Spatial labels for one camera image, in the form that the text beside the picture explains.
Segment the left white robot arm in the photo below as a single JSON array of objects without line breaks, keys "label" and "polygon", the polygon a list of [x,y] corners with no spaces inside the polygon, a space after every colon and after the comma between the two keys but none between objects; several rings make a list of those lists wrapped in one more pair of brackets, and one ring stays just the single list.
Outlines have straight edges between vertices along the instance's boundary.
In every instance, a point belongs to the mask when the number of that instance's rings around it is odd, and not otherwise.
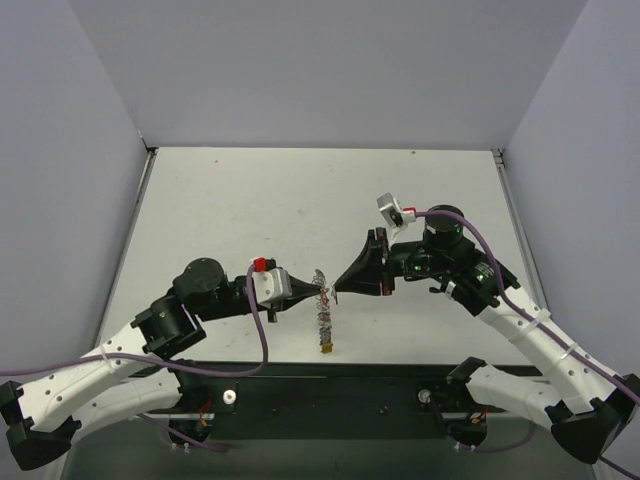
[{"label": "left white robot arm", "polygon": [[[256,258],[246,274],[229,279],[211,258],[189,263],[168,292],[82,357],[37,369],[39,378],[1,386],[1,417],[9,450],[30,471],[65,455],[72,445],[110,424],[178,406],[193,411],[204,402],[199,377],[241,378],[269,360],[264,326],[277,313],[319,295],[321,288],[291,276],[277,262]],[[251,315],[262,359],[244,371],[216,371],[176,360],[206,337],[207,321]]]}]

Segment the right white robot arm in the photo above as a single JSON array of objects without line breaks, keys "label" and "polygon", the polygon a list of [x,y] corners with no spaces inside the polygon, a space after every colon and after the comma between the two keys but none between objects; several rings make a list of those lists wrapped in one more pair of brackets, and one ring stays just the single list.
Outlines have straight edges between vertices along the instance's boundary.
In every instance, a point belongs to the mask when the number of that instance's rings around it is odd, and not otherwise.
[{"label": "right white robot arm", "polygon": [[449,383],[476,404],[548,430],[574,459],[601,461],[639,409],[638,376],[605,366],[564,332],[461,210],[438,205],[418,211],[384,200],[379,211],[386,226],[368,232],[334,291],[389,296],[398,279],[435,281],[431,292],[501,334],[544,378],[536,383],[470,357],[449,374]]}]

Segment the key with black tag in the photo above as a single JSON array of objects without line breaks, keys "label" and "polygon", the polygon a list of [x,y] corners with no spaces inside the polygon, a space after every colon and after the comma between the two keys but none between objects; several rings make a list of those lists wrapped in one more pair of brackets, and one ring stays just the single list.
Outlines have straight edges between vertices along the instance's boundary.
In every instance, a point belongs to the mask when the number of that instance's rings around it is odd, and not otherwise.
[{"label": "key with black tag", "polygon": [[331,294],[331,298],[333,299],[334,304],[338,305],[338,291],[336,289],[336,282],[333,282],[331,284],[330,294]]}]

